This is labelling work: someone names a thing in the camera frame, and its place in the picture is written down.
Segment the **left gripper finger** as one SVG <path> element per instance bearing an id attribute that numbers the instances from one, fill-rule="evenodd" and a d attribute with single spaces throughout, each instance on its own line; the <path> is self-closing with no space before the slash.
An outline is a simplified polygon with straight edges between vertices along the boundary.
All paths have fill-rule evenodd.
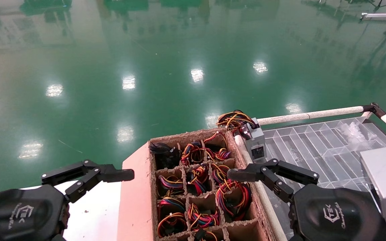
<path id="1" fill-rule="evenodd" d="M 96 164 L 84 160 L 44 173 L 42 185 L 56 186 L 75 180 L 65 191 L 67 201 L 75 203 L 100 182 L 131 181 L 134 177 L 133 169 L 116 169 L 112 164 Z"/>

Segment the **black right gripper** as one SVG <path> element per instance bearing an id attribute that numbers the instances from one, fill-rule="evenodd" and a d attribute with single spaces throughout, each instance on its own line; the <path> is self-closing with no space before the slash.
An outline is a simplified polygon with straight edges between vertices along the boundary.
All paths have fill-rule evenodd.
<path id="1" fill-rule="evenodd" d="M 238 182 L 260 181 L 283 202 L 292 202 L 288 216 L 294 236 L 288 241 L 372 241 L 382 223 L 369 193 L 321 188 L 316 185 L 319 174 L 282 160 L 230 168 L 227 177 Z M 306 186 L 294 194 L 280 177 Z"/>

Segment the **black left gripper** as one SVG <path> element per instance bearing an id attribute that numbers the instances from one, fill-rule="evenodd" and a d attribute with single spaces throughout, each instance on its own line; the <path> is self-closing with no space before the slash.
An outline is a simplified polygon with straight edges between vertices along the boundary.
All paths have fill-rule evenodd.
<path id="1" fill-rule="evenodd" d="M 0 192 L 0 241 L 66 241 L 69 219 L 63 193 L 50 185 Z"/>

